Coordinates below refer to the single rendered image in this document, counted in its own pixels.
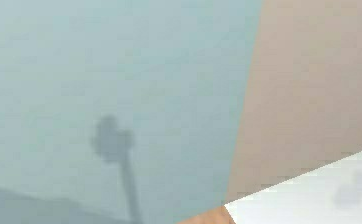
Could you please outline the white cupboard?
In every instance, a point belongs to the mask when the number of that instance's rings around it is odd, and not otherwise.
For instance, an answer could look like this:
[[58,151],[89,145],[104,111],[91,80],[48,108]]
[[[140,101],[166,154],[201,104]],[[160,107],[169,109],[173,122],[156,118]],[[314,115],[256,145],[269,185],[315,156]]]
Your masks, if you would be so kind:
[[362,151],[225,208],[236,224],[362,224]]

